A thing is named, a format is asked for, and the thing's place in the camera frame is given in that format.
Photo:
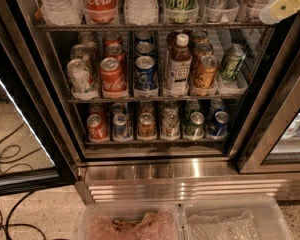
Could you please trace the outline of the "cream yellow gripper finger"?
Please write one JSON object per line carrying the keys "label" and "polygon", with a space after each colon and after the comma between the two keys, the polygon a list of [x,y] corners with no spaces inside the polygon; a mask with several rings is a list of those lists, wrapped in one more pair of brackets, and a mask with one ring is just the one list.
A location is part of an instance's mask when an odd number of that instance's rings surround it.
{"label": "cream yellow gripper finger", "polygon": [[300,11],[300,0],[269,0],[259,13],[260,20],[273,25]]}

